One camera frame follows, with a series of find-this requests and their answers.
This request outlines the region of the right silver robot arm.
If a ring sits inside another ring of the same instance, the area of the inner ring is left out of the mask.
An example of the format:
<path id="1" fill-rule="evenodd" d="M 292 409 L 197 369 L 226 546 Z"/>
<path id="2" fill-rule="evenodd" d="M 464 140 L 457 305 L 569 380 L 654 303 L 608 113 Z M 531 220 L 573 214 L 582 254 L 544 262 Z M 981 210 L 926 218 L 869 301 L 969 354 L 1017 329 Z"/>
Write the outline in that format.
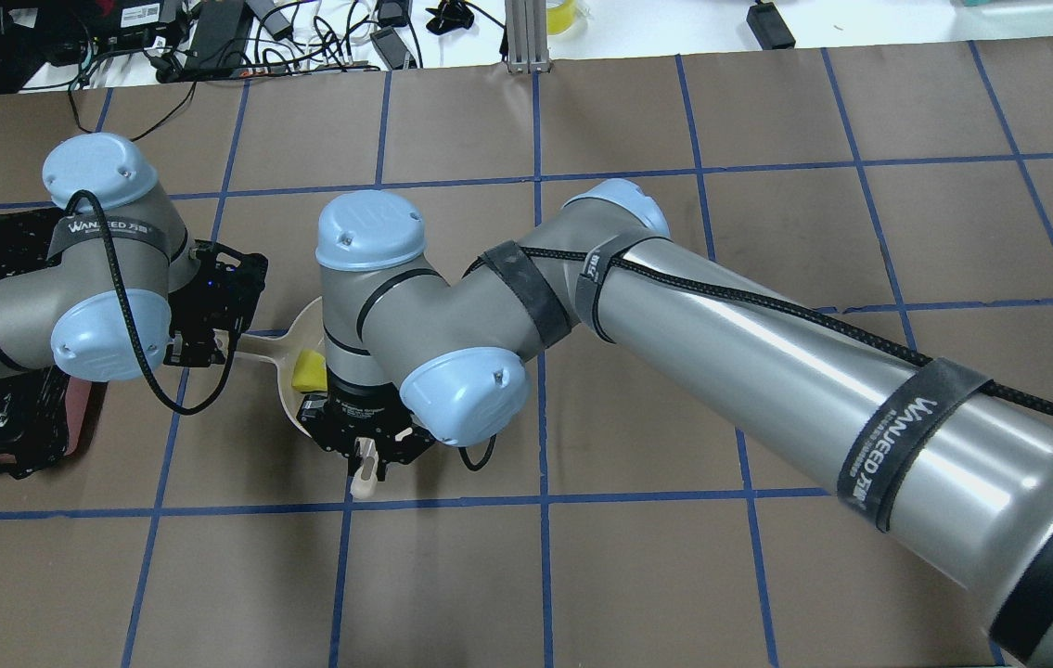
<path id="1" fill-rule="evenodd" d="M 818 482 L 982 605 L 985 631 L 1053 667 L 1053 402 L 835 320 L 675 244 L 628 179 L 569 199 L 450 284 L 389 191 L 317 224 L 327 400 L 314 437 L 383 461 L 396 437 L 491 440 L 525 364 L 578 325 L 620 345 Z"/>

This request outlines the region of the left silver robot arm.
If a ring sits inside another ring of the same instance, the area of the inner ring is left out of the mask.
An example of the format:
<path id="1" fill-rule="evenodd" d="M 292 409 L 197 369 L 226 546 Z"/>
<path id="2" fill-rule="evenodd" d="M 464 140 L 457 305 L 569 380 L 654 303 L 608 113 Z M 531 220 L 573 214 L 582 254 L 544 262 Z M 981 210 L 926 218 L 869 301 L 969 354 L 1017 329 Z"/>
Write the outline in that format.
<path id="1" fill-rule="evenodd" d="M 54 366 L 108 384 L 162 364 L 229 364 L 216 331 L 249 328 L 264 257 L 192 239 L 143 152 L 115 133 L 52 149 L 42 177 L 63 215 L 48 267 L 0 279 L 0 379 Z"/>

